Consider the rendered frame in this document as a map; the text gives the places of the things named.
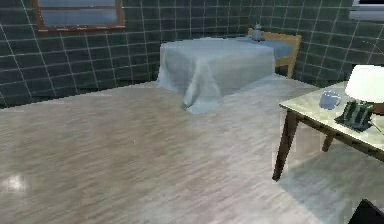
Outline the brown framed window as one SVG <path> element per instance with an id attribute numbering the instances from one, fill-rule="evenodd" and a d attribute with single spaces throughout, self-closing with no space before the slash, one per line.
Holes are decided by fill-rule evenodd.
<path id="1" fill-rule="evenodd" d="M 122 0 L 32 0 L 40 32 L 123 29 Z"/>

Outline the bed with pale blue cover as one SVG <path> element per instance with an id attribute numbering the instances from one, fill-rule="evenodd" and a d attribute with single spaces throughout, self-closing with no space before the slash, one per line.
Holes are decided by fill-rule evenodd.
<path id="1" fill-rule="evenodd" d="M 160 46 L 157 84 L 182 96 L 181 107 L 193 114 L 215 109 L 233 94 L 285 66 L 293 75 L 302 36 L 253 29 L 244 37 L 204 37 L 166 42 Z"/>

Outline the black angular object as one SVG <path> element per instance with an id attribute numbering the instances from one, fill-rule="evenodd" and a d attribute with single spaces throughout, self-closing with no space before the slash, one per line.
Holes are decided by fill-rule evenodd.
<path id="1" fill-rule="evenodd" d="M 384 224 L 384 212 L 367 199 L 362 199 L 348 224 Z"/>

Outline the white shade table lamp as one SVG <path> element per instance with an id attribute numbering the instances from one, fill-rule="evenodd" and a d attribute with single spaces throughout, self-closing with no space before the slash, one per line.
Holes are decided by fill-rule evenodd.
<path id="1" fill-rule="evenodd" d="M 373 104 L 373 113 L 384 116 L 384 66 L 355 65 L 345 93 L 356 100 Z"/>

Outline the small grey teddy figure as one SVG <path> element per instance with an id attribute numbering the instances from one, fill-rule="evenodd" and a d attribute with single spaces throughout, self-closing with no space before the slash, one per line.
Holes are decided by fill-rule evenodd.
<path id="1" fill-rule="evenodd" d="M 262 36 L 262 31 L 261 31 L 262 26 L 260 24 L 256 24 L 253 28 L 251 37 L 254 41 L 264 41 L 264 37 Z"/>

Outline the white framed window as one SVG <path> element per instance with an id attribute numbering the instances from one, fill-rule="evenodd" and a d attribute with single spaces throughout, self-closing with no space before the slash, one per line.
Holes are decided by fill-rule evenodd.
<path id="1" fill-rule="evenodd" d="M 384 0 L 353 0 L 349 18 L 384 21 Z"/>

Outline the brown wooden table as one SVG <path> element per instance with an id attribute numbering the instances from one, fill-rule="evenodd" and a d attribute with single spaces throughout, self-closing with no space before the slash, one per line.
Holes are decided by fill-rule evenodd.
<path id="1" fill-rule="evenodd" d="M 356 132 L 337 124 L 335 118 L 343 113 L 350 98 L 345 94 L 345 82 L 340 82 L 305 95 L 291 98 L 279 104 L 286 110 L 285 122 L 275 161 L 272 179 L 278 181 L 284 169 L 299 123 L 326 135 L 322 150 L 326 152 L 333 140 L 338 140 L 356 150 L 384 162 L 384 116 L 373 114 L 373 126 L 363 132 Z M 322 109 L 319 105 L 321 95 L 330 90 L 340 94 L 341 103 L 333 110 Z"/>

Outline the black ribbed rack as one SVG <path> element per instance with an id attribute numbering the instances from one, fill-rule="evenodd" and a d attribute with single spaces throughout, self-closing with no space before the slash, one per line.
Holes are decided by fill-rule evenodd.
<path id="1" fill-rule="evenodd" d="M 371 127 L 370 120 L 373 105 L 367 102 L 349 101 L 343 113 L 335 118 L 335 122 L 357 132 Z"/>

